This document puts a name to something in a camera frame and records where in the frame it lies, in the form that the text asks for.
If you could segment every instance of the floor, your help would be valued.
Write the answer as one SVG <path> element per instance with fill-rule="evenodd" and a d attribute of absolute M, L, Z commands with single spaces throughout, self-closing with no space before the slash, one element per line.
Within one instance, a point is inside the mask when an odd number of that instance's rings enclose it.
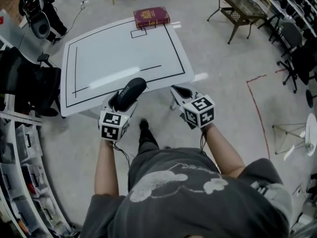
<path fill-rule="evenodd" d="M 83 0 L 63 0 L 57 12 L 70 28 Z M 304 149 L 295 150 L 284 161 L 275 155 L 272 125 L 305 122 L 310 112 L 306 103 L 307 86 L 298 80 L 298 92 L 293 83 L 286 86 L 287 76 L 276 65 L 281 55 L 278 43 L 268 41 L 264 28 L 240 27 L 230 45 L 227 41 L 232 24 L 217 13 L 218 0 L 87 0 L 71 31 L 54 46 L 46 45 L 52 61 L 60 66 L 64 44 L 72 38 L 108 23 L 131 17 L 136 9 L 165 6 L 172 22 L 180 21 L 176 29 L 195 74 L 207 73 L 208 79 L 192 83 L 215 101 L 215 124 L 241 154 L 245 164 L 258 158 L 270 158 L 291 194 L 301 186 L 306 189 L 315 156 L 308 157 Z M 310 85 L 317 92 L 315 85 Z M 171 111 L 169 89 L 143 94 L 130 127 L 119 145 L 132 156 L 138 147 L 138 122 L 145 117 L 159 145 L 163 147 L 199 147 L 200 131 L 190 130 L 178 111 Z M 93 195 L 94 175 L 100 136 L 96 120 L 72 115 L 46 118 L 41 129 L 43 152 L 51 184 L 67 218 L 82 225 Z M 120 194 L 127 193 L 128 164 L 120 152 L 115 153 Z M 293 195 L 296 220 L 304 202 L 303 194 Z"/>

